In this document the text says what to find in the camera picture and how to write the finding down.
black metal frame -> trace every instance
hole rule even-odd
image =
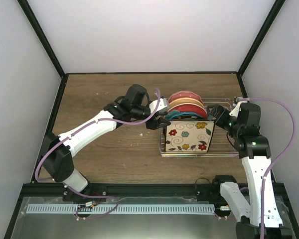
[[[66,82],[71,73],[66,74],[63,71],[51,45],[48,42],[48,39],[46,38],[42,28],[40,27],[39,22],[37,21],[27,0],[18,0],[18,2],[61,78],[60,86],[46,128],[45,133],[47,134],[48,132],[51,132],[53,130],[53,126],[56,120],[59,106],[61,104]],[[249,63],[251,62],[253,56],[255,55],[257,49],[259,48],[266,33],[268,32],[270,26],[275,20],[277,14],[279,13],[279,10],[283,6],[284,2],[285,0],[275,1],[273,7],[271,8],[263,26],[261,27],[256,39],[254,40],[254,43],[252,44],[238,72],[236,71],[232,71],[232,72],[228,72],[228,71],[227,72],[122,72],[122,73],[99,72],[99,73],[84,73],[84,74],[109,74],[109,75],[111,74],[236,74],[242,92],[242,96],[247,97],[247,92],[242,80],[242,76],[246,71]],[[245,187],[245,186],[247,186],[247,184],[239,184],[239,187]],[[197,191],[195,190],[194,184],[95,184],[92,183],[92,187],[105,190],[107,192],[107,195],[113,195],[118,197],[186,196],[186,197],[196,197],[198,201],[208,201],[209,203],[215,205],[226,204],[226,202],[219,195],[219,193],[214,191],[213,188],[214,185],[212,184],[197,184],[197,190],[200,192],[199,195],[196,194]],[[289,208],[289,217],[293,225],[293,230],[296,234],[297,239],[299,239],[299,226],[297,224],[285,187],[282,183],[276,183],[275,181],[273,183],[273,187],[274,187],[275,195],[282,196],[284,204]],[[33,174],[32,182],[28,184],[24,184],[22,187],[19,199],[16,203],[15,210],[11,217],[11,221],[9,223],[4,238],[9,239],[12,236],[15,221],[17,219],[17,215],[19,213],[21,203],[24,197],[64,197],[63,195],[64,191],[65,189],[63,187],[63,184],[37,183],[35,181],[34,174]]]

white wall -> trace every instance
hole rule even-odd
[[[274,0],[29,0],[64,71],[237,71]]]
[[[0,1],[0,239],[30,181],[60,77],[16,0]]]
[[[290,106],[298,123],[291,150],[274,167],[284,182],[299,224],[299,0],[286,1],[243,77],[250,97],[269,97]],[[262,134],[269,138],[273,158],[286,146],[291,120],[274,103],[260,103]]]

white cable track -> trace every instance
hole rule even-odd
[[[79,214],[103,214],[115,205],[99,204],[92,209],[82,209]],[[67,204],[29,204],[27,214],[74,214],[78,205]],[[120,204],[111,214],[192,214],[214,215],[215,206],[211,204]]]

orange plate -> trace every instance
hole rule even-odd
[[[200,101],[190,97],[178,98],[176,100],[173,100],[172,102],[169,103],[169,107],[173,108],[181,104],[194,104],[204,108],[204,105]]]
[[[172,101],[174,101],[178,98],[183,98],[183,97],[193,98],[193,99],[198,100],[199,102],[201,102],[203,104],[203,101],[201,100],[201,97],[198,94],[195,94],[192,91],[179,91],[179,92],[176,92],[168,98],[168,102],[171,103]]]
[[[207,112],[204,108],[194,105],[194,104],[182,104],[182,105],[178,105],[175,106],[173,108],[170,108],[168,112],[171,111],[179,111],[179,112],[194,112],[196,114],[199,114],[201,116],[203,116],[205,119],[207,119]]]

red flower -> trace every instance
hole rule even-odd
[[[175,136],[176,134],[177,134],[177,131],[175,129],[173,129],[169,132],[169,135]]]
[[[203,150],[206,150],[207,149],[207,146],[205,144],[199,144],[198,145],[198,148],[203,151]]]

